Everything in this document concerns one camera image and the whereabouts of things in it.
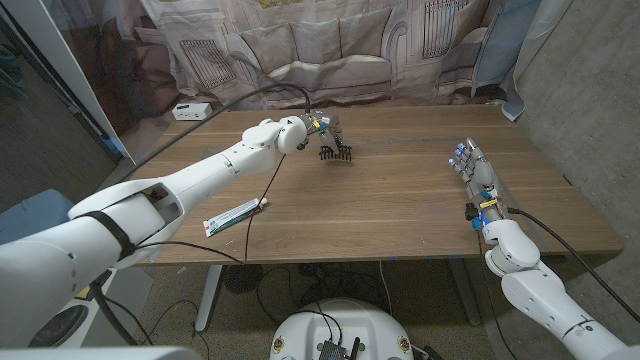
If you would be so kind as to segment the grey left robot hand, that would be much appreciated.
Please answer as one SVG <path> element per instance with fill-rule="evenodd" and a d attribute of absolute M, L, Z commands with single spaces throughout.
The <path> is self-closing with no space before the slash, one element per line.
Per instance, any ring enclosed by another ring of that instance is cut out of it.
<path fill-rule="evenodd" d="M 301 116 L 308 136 L 318 133 L 324 146 L 338 152 L 343 145 L 342 127 L 339 117 L 323 110 L 313 110 Z"/>

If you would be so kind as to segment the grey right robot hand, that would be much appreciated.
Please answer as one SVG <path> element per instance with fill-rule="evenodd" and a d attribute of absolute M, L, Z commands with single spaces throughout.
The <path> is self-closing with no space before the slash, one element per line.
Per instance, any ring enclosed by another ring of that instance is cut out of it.
<path fill-rule="evenodd" d="M 505 219 L 507 210 L 501 200 L 499 177 L 475 140 L 467 138 L 456 147 L 454 154 L 448 164 L 466 184 L 470 199 L 466 204 L 465 218 L 475 230 Z"/>

